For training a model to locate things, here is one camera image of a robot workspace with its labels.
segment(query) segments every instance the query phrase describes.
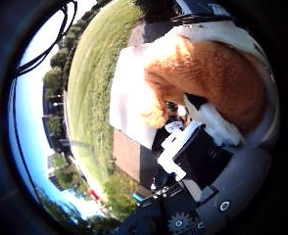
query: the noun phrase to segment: fisheye lens view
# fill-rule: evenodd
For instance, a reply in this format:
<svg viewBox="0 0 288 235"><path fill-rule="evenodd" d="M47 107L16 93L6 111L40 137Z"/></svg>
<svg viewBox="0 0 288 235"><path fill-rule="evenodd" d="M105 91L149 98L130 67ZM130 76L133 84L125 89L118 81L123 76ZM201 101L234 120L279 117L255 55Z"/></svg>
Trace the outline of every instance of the fisheye lens view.
<svg viewBox="0 0 288 235"><path fill-rule="evenodd" d="M215 234L263 187L279 102L217 2L78 0L25 48L7 118L25 187L73 234Z"/></svg>

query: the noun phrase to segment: screw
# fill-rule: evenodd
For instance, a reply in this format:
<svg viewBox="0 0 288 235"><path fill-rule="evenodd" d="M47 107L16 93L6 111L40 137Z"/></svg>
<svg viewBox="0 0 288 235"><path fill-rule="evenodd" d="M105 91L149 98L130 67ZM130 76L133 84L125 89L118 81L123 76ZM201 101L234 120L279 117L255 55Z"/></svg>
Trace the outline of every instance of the screw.
<svg viewBox="0 0 288 235"><path fill-rule="evenodd" d="M176 223L175 223L175 226L177 227L181 227L183 224L183 222L181 220L178 220Z"/></svg>
<svg viewBox="0 0 288 235"><path fill-rule="evenodd" d="M229 201L225 201L225 202L221 203L219 208L220 208L221 212L225 212L225 211L227 211L229 209L229 207L230 207L230 202Z"/></svg>
<svg viewBox="0 0 288 235"><path fill-rule="evenodd" d="M199 222L199 223L197 224L197 228L198 228L198 229L205 228L204 223L203 223L203 222Z"/></svg>

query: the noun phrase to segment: gray plastic housing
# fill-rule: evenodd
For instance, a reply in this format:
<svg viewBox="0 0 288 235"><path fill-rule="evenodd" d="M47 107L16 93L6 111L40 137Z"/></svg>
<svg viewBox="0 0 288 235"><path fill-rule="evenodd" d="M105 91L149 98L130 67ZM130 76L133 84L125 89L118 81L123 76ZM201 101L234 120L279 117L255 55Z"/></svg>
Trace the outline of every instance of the gray plastic housing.
<svg viewBox="0 0 288 235"><path fill-rule="evenodd" d="M246 208L263 185L270 165L270 155L260 148L246 147L234 153L211 185L217 190L215 195L196 209L205 234L215 234Z"/></svg>

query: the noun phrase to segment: tree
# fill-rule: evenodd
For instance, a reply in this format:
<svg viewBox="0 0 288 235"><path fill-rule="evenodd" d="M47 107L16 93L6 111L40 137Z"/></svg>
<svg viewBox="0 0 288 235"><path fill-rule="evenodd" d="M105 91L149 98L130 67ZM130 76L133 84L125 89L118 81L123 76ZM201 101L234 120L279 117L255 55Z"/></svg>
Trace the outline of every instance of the tree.
<svg viewBox="0 0 288 235"><path fill-rule="evenodd" d="M51 59L50 59L50 66L53 67L60 67L61 69L64 67L67 57L69 54L68 48L60 49Z"/></svg>
<svg viewBox="0 0 288 235"><path fill-rule="evenodd" d="M43 77L44 86L51 89L52 93L57 93L61 88L62 70L59 67L53 67L47 71Z"/></svg>
<svg viewBox="0 0 288 235"><path fill-rule="evenodd" d="M82 28L80 26L74 24L73 26L70 27L69 32L74 33L75 36L78 37L79 35L82 34Z"/></svg>
<svg viewBox="0 0 288 235"><path fill-rule="evenodd" d="M65 37L65 44L68 50L70 50L73 47L75 41L76 41L75 34L69 31Z"/></svg>
<svg viewBox="0 0 288 235"><path fill-rule="evenodd" d="M109 208L120 220L125 219L135 210L135 202L131 194L135 191L136 184L127 176L122 174L111 175L104 185L104 191L108 197Z"/></svg>
<svg viewBox="0 0 288 235"><path fill-rule="evenodd" d="M70 203L55 202L46 194L41 195L40 201L44 209L62 226L74 235L96 235L92 222L83 219L77 208Z"/></svg>
<svg viewBox="0 0 288 235"><path fill-rule="evenodd" d="M60 118L57 116L48 117L47 125L50 133L54 135L61 135L63 133Z"/></svg>

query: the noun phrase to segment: white plastic piece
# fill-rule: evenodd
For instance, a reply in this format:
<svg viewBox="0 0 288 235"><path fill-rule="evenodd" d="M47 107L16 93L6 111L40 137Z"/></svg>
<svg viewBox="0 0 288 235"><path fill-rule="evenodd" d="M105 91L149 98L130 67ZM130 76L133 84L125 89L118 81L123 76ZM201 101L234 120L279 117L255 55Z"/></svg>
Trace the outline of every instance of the white plastic piece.
<svg viewBox="0 0 288 235"><path fill-rule="evenodd" d="M159 156L158 164L161 165L167 173L174 173L176 181L181 180L186 175L186 172L173 161L173 158L200 125L200 122L192 120L183 131L177 129L162 143L162 147L165 150Z"/></svg>
<svg viewBox="0 0 288 235"><path fill-rule="evenodd" d="M202 105L198 111L186 95L183 99L192 119L200 119L204 122L207 126L205 130L214 138L217 145L220 146L224 143L236 146L241 140L244 141L238 128L225 120L211 103Z"/></svg>

